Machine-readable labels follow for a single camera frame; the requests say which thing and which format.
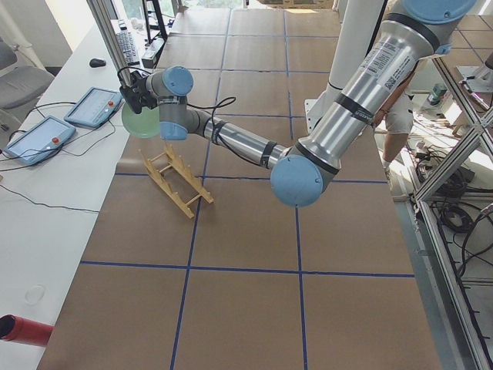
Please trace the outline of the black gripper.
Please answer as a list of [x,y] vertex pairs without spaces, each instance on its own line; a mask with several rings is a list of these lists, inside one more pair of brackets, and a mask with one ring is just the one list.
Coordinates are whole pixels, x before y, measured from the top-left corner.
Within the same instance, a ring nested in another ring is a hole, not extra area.
[[119,90],[126,104],[135,114],[140,114],[143,107],[155,109],[157,100],[154,99],[152,90],[149,88],[149,77],[141,76],[139,73],[131,74],[132,85],[123,84]]

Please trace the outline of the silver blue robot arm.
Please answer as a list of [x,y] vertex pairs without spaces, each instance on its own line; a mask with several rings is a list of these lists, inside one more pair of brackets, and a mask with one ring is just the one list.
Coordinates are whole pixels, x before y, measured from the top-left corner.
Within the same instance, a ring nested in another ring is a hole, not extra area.
[[314,203],[340,171],[340,160],[360,132],[371,125],[391,94],[402,87],[418,61],[447,54],[451,33],[473,6],[471,1],[398,1],[375,16],[367,47],[349,60],[352,76],[308,136],[283,147],[232,123],[211,108],[190,109],[190,71],[172,66],[147,76],[133,73],[120,90],[134,113],[158,109],[165,140],[197,134],[239,158],[270,170],[276,197],[291,207]]

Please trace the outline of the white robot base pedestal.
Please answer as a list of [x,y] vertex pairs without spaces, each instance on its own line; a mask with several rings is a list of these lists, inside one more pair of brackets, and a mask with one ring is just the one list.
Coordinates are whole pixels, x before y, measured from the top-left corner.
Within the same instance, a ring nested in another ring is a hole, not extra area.
[[385,0],[338,2],[341,30],[327,87],[317,99],[304,102],[308,132],[312,132],[321,122],[332,102],[373,47],[386,7]]

